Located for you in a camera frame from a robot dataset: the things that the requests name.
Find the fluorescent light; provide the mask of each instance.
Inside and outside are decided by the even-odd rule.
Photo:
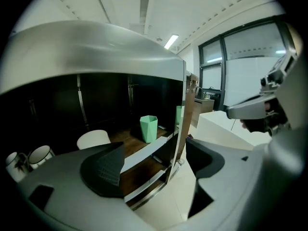
[[[171,38],[168,40],[167,44],[165,45],[165,48],[168,50],[170,46],[178,39],[178,35],[173,34]]]
[[[212,62],[216,62],[216,61],[220,61],[220,60],[222,60],[222,57],[215,58],[215,59],[212,59],[212,60],[208,60],[207,62],[212,63]]]
[[[276,51],[276,54],[285,54],[285,53],[286,53],[285,50]]]

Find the wooden panel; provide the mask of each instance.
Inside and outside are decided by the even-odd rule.
[[[192,113],[192,125],[197,127],[199,115],[207,112],[212,112],[214,106],[214,100],[200,100],[194,102]]]
[[[191,75],[190,77],[187,77],[186,80],[186,89],[188,89],[189,84],[191,79],[196,79],[195,75]],[[184,150],[185,142],[186,142],[186,137],[188,135],[189,127],[192,121],[192,116],[193,116],[193,107],[194,107],[194,98],[195,98],[195,86],[196,86],[196,81],[192,81],[192,85],[190,86],[189,91],[186,93],[185,96],[185,108],[184,108],[184,117],[183,117],[183,122],[182,122],[182,130],[180,134],[180,142],[179,142],[179,148],[178,148],[178,153],[176,156],[176,161],[181,158],[182,152]]]
[[[146,183],[160,170],[165,169],[165,166],[149,156],[120,175],[120,189],[126,196]]]
[[[157,139],[166,133],[167,131],[157,128]],[[124,142],[125,157],[129,157],[149,144],[143,141],[139,124],[109,134],[109,139],[111,142]]]

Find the white wall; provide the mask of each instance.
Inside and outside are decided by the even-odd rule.
[[[40,24],[70,19],[50,0],[33,0],[17,21],[14,30],[19,32]]]
[[[205,32],[191,43],[193,51],[193,69],[194,74],[199,76],[199,45],[209,41],[219,34],[227,32],[233,28],[244,25],[246,23],[256,21],[262,18],[283,14],[284,10],[276,1],[264,3],[262,5],[247,9],[237,15],[223,21],[215,27],[205,30]]]
[[[187,46],[185,49],[183,49],[180,53],[178,53],[178,56],[182,58],[186,62],[186,70],[194,73],[193,70],[193,49],[191,45]]]

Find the ceiling beam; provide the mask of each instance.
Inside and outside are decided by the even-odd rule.
[[[68,16],[71,20],[78,20],[77,15],[73,14],[72,11],[67,8],[66,4],[61,0],[49,0],[53,3],[58,9],[60,9],[64,14]]]
[[[152,11],[153,11],[153,7],[155,5],[154,3],[155,3],[155,0],[149,0],[148,9],[146,11],[146,16],[145,16],[145,24],[144,24],[144,34],[145,35],[147,35],[148,31],[149,31],[151,14],[152,14]]]
[[[109,23],[114,25],[119,25],[119,20],[115,13],[115,8],[112,3],[112,0],[99,0],[102,9],[104,10],[105,16],[108,19]]]
[[[210,22],[206,23],[204,26],[201,26],[200,30],[198,30],[198,32],[196,32],[193,37],[190,37],[180,46],[179,52],[182,49],[184,49],[187,45],[193,43],[196,39],[201,37],[203,34],[207,33],[208,31],[218,26],[219,24],[226,22],[232,17],[240,15],[241,13],[248,11],[254,7],[258,7],[262,4],[266,4],[266,3],[270,3],[274,1],[275,0],[243,0],[238,4],[235,4],[234,6],[232,6],[231,8],[227,10],[227,13],[221,13],[217,17],[215,17],[215,20],[213,19]]]

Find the green cup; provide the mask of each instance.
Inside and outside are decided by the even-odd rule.
[[[177,106],[177,112],[176,112],[176,117],[175,117],[176,124],[180,124],[181,114],[182,114],[182,106]]]
[[[142,137],[146,143],[151,143],[156,140],[157,122],[157,117],[154,115],[146,115],[140,118]]]

